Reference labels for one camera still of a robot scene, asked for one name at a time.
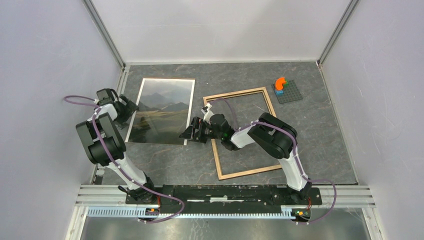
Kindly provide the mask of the wooden picture frame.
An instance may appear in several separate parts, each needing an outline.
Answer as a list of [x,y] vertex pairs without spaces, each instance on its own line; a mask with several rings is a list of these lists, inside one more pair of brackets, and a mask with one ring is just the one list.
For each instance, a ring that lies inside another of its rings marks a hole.
[[[236,97],[253,95],[253,94],[262,94],[264,101],[266,103],[268,112],[272,116],[276,117],[276,113],[271,103],[271,99],[266,87],[257,87],[257,88],[251,88],[246,90],[204,96],[203,103],[205,106],[208,106],[208,105],[211,105],[212,102],[216,100],[227,100],[230,98],[236,98]],[[244,145],[240,145],[240,147],[245,147],[248,144],[254,143],[253,139],[250,138],[250,136],[248,135],[248,130],[250,130],[251,127],[253,126],[250,124],[245,127],[241,127],[241,133],[238,133],[238,129],[236,129],[236,143],[244,144]],[[271,165],[267,167],[256,168],[252,170],[240,171],[236,173],[223,174],[222,166],[221,166],[221,162],[219,158],[219,153],[218,153],[217,141],[215,139],[212,139],[211,145],[212,145],[212,150],[214,155],[217,177],[220,181],[282,169],[282,166],[280,164],[277,164],[277,165]]]

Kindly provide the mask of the landscape photo print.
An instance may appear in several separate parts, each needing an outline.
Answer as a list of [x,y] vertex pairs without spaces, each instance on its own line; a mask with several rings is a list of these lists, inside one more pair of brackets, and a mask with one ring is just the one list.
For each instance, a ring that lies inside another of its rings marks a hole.
[[179,135],[190,123],[195,82],[194,78],[144,77],[125,142],[185,146],[187,141]]

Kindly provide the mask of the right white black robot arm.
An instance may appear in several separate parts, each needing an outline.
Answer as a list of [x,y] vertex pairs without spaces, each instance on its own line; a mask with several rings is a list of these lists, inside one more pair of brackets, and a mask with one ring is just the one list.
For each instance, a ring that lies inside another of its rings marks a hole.
[[312,183],[298,156],[296,130],[265,112],[248,126],[234,129],[223,114],[209,118],[194,117],[182,132],[181,139],[206,143],[218,139],[229,151],[237,151],[250,144],[259,145],[267,154],[277,159],[286,177],[289,199],[302,204],[309,198]]

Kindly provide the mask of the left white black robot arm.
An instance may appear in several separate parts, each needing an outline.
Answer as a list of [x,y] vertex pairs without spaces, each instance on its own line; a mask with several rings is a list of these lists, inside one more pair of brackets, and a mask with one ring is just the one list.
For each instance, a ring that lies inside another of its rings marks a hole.
[[130,200],[155,202],[157,190],[152,180],[127,157],[125,142],[118,131],[127,126],[127,120],[138,106],[112,88],[98,90],[96,95],[92,117],[75,126],[88,159],[123,179],[125,186],[120,185],[118,189]]

